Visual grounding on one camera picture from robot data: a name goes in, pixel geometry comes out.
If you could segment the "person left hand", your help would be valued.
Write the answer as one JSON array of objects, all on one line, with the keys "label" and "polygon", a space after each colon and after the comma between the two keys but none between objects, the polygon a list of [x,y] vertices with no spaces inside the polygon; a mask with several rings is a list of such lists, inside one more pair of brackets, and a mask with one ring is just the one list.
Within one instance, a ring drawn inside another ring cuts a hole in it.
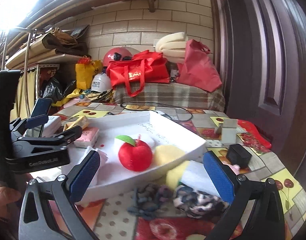
[{"label": "person left hand", "polygon": [[21,198],[21,193],[15,189],[5,186],[0,187],[0,219],[10,220],[12,212],[8,205],[17,202]]}]

